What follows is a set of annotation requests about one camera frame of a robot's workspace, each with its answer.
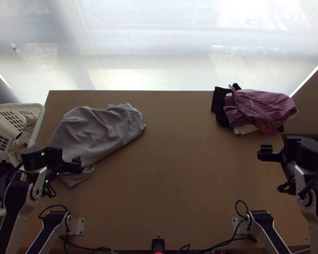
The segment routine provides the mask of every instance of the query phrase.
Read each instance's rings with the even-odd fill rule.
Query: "white curtain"
[[[318,65],[318,0],[0,0],[0,74],[49,90],[290,95]]]

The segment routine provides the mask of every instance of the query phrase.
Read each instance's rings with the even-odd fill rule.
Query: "white garment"
[[[48,146],[63,149],[62,158],[70,162],[80,155],[81,174],[62,173],[60,178],[69,187],[87,179],[94,163],[140,136],[146,125],[142,114],[129,103],[93,109],[78,107],[64,115]]]
[[[256,128],[254,125],[252,124],[246,124],[246,125],[243,125],[241,127],[234,127],[233,128],[233,132],[235,135],[244,135],[244,134],[247,134],[247,133],[251,133],[251,132],[254,132],[258,130],[258,128]]]
[[[21,162],[20,152],[27,148],[30,137],[32,136],[37,118],[25,116],[26,125],[22,130],[22,134],[13,141],[12,146],[8,149],[6,161],[10,162],[14,167],[17,167]]]

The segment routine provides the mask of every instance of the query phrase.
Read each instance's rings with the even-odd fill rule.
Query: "table surface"
[[[187,243],[204,249],[231,238],[238,199],[251,210],[268,210],[287,245],[308,244],[296,199],[277,191],[285,182],[281,166],[256,156],[268,139],[279,151],[281,136],[235,136],[217,124],[210,111],[212,96],[199,91],[50,91],[36,145],[46,146],[63,115],[77,106],[104,109],[129,102],[143,114],[147,128],[97,162],[93,175],[76,187],[56,180],[58,195],[43,198],[29,216],[22,246],[41,230],[41,209],[64,204],[74,217],[86,219],[84,234],[71,238],[79,245],[148,250],[160,236],[166,249]],[[230,248],[260,246],[237,241]]]

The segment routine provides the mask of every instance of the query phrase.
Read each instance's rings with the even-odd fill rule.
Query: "laundry basket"
[[[28,142],[28,147],[34,146],[44,113],[45,108],[41,104],[0,104],[0,161],[6,156],[16,136],[22,132],[26,124],[25,116],[38,118]],[[5,209],[1,208],[0,201],[0,216],[4,214]]]

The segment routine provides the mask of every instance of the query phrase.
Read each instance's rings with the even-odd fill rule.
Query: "black cable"
[[[96,249],[92,252],[92,254],[95,253],[96,251],[108,251],[108,252],[113,253],[113,250],[111,250],[110,248],[105,248],[105,247],[96,248]]]
[[[176,254],[180,254],[180,252],[184,249],[187,248],[186,250],[189,250],[189,247],[191,246],[191,244],[186,244],[184,246],[182,246],[180,249],[178,249],[178,251],[176,252]]]
[[[44,217],[42,216],[42,214],[43,214],[46,210],[48,210],[48,209],[50,209],[50,208],[53,208],[53,207],[62,207],[62,208],[65,209],[66,212],[68,212],[67,207],[64,206],[63,204],[54,204],[54,205],[50,205],[49,207],[46,207],[45,209],[43,209],[43,210],[40,212],[40,214],[39,214],[39,219],[43,219]]]
[[[62,236],[60,236],[60,239],[63,240],[64,242],[66,242],[69,245],[72,245],[74,247],[77,247],[77,248],[80,248],[80,249],[83,249],[83,250],[93,251],[93,253],[94,253],[94,251],[109,251],[109,252],[115,252],[116,253],[116,251],[113,251],[110,248],[106,248],[106,247],[88,248],[88,247],[83,247],[83,246],[80,246],[80,245],[76,245],[76,244],[70,242],[68,239],[63,238]]]
[[[239,211],[238,211],[238,209],[237,209],[237,206],[238,206],[239,203],[244,204],[244,206],[246,207],[247,211],[249,211],[248,206],[246,205],[245,202],[243,202],[242,200],[236,201],[236,203],[235,203],[236,213],[237,213],[240,217],[242,217],[243,219],[237,224],[237,226],[236,226],[236,228],[235,228],[235,230],[234,230],[234,234],[233,234],[232,238],[229,239],[229,240],[223,241],[222,243],[218,243],[217,245],[214,245],[214,246],[212,246],[212,247],[210,247],[210,248],[204,249],[204,250],[200,251],[199,254],[203,254],[203,253],[205,253],[205,252],[207,252],[207,251],[211,251],[211,250],[213,250],[213,249],[215,249],[215,248],[219,248],[219,247],[225,246],[225,245],[227,245],[227,244],[230,244],[230,243],[233,242],[233,241],[251,240],[251,241],[254,242],[254,243],[257,242],[257,240],[256,240],[255,238],[253,238],[250,234],[248,234],[248,237],[236,238],[236,239],[235,239],[236,233],[237,233],[238,228],[239,228],[239,226],[241,225],[241,223],[243,223],[244,221],[247,221],[247,220],[248,220],[247,217],[245,217],[245,216],[243,216],[242,214],[239,213]]]
[[[239,213],[238,208],[237,208],[237,206],[238,206],[239,203],[244,204],[244,206],[245,206],[246,209],[247,209],[246,212],[248,212],[248,206],[246,205],[246,203],[243,202],[242,200],[238,200],[238,201],[235,202],[235,210],[236,210],[236,213],[237,213],[240,217],[247,219],[247,216],[243,216],[243,215],[241,215],[241,214]]]
[[[246,221],[247,220],[247,218],[246,219],[242,219],[240,222],[239,222],[239,224],[236,226],[236,228],[235,228],[235,230],[234,230],[234,235],[232,236],[232,238],[231,239],[229,239],[229,240],[226,240],[226,241],[223,241],[222,243],[218,243],[218,244],[216,244],[216,245],[214,245],[214,246],[212,246],[212,247],[209,247],[209,248],[207,248],[207,249],[204,249],[204,250],[202,250],[202,251],[200,251],[200,254],[203,254],[203,253],[205,253],[205,252],[207,252],[207,251],[211,251],[211,250],[213,250],[213,249],[215,249],[215,248],[218,248],[218,247],[222,247],[222,246],[225,246],[225,245],[227,245],[227,244],[230,244],[232,241],[239,241],[239,240],[249,240],[250,238],[249,237],[247,237],[247,238],[237,238],[237,239],[234,239],[234,237],[236,236],[236,232],[238,231],[238,228],[239,228],[239,226],[241,225],[241,223],[243,223],[244,221]]]
[[[67,251],[67,248],[66,248],[66,243],[67,243],[67,239],[68,239],[68,235],[66,235],[65,237],[65,241],[64,241],[64,251],[65,251],[65,254],[68,254],[68,251]]]

